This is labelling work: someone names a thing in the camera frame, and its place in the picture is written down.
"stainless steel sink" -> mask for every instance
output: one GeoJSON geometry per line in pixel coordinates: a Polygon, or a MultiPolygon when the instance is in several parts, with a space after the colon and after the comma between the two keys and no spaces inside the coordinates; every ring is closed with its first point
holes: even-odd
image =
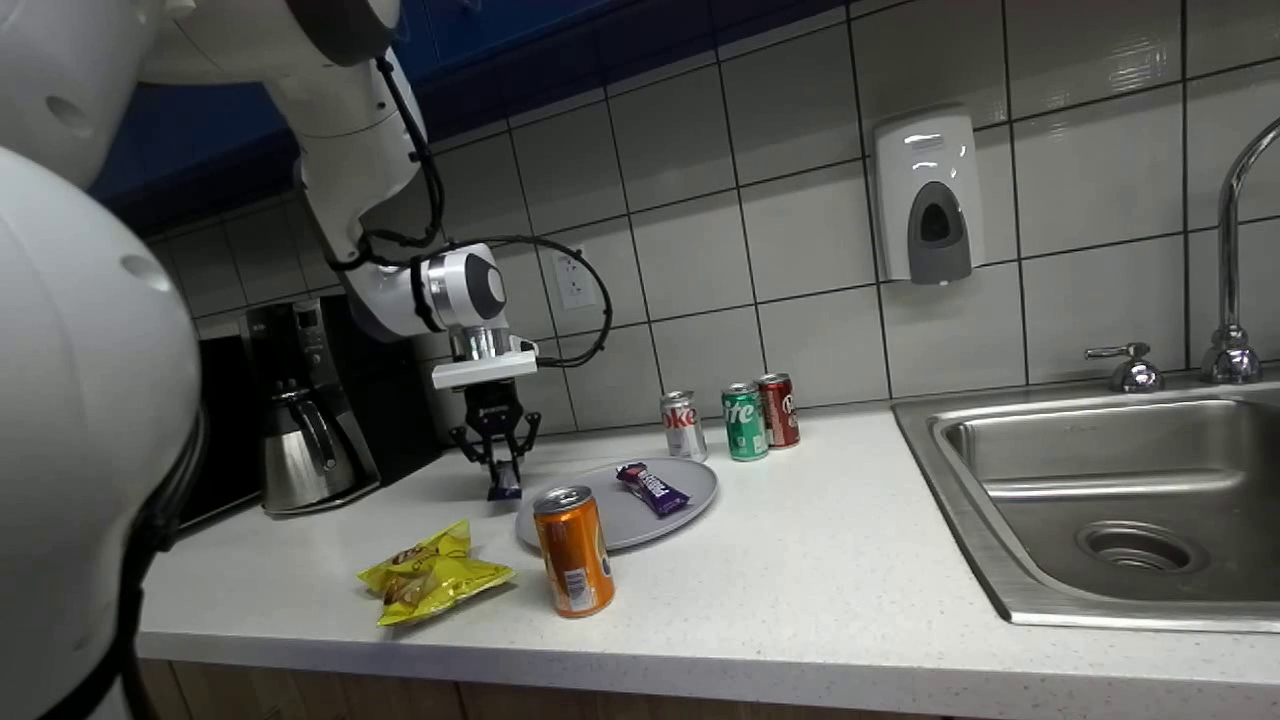
{"type": "Polygon", "coordinates": [[[1280,633],[1280,383],[895,421],[998,615],[1280,633]]]}

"kitchen counter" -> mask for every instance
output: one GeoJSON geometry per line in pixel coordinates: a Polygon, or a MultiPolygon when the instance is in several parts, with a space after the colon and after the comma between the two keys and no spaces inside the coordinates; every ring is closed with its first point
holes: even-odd
{"type": "MultiPolygon", "coordinates": [[[[802,445],[731,463],[716,507],[622,551],[615,600],[559,621],[541,555],[458,454],[328,517],[239,510],[148,577],[140,656],[476,683],[947,715],[1276,715],[1280,635],[1012,626],[968,570],[891,412],[799,415],[802,445]],[[375,626],[354,570],[453,521],[515,589],[410,633],[375,626]]],[[[664,450],[658,428],[549,441],[529,494],[664,450]]]]}

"white soap dispenser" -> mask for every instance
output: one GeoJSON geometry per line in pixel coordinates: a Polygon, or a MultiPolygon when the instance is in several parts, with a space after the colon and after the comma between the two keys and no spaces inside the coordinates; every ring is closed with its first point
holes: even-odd
{"type": "Polygon", "coordinates": [[[885,276],[950,282],[984,263],[984,199],[968,112],[936,112],[876,131],[885,276]]]}

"green can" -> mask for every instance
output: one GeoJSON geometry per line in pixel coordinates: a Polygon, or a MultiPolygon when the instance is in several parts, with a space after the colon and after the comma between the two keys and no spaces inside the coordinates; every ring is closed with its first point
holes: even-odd
{"type": "Polygon", "coordinates": [[[747,463],[769,454],[764,402],[756,383],[728,383],[719,390],[719,415],[724,415],[731,459],[747,463]]]}

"soda can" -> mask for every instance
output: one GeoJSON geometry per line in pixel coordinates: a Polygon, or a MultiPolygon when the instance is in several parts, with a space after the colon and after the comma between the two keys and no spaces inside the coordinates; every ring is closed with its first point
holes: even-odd
{"type": "Polygon", "coordinates": [[[667,450],[706,459],[705,421],[697,415],[690,390],[664,390],[667,450]]]}
{"type": "Polygon", "coordinates": [[[747,463],[747,459],[769,454],[760,390],[752,383],[728,383],[719,390],[719,412],[724,412],[731,459],[747,463]]]}
{"type": "Polygon", "coordinates": [[[610,569],[593,489],[549,489],[533,502],[533,524],[553,581],[553,608],[559,615],[598,613],[610,600],[610,569]]]}
{"type": "Polygon", "coordinates": [[[760,402],[764,402],[769,449],[799,445],[799,425],[796,425],[796,409],[793,409],[793,376],[764,372],[756,380],[756,388],[760,388],[760,402]]]}

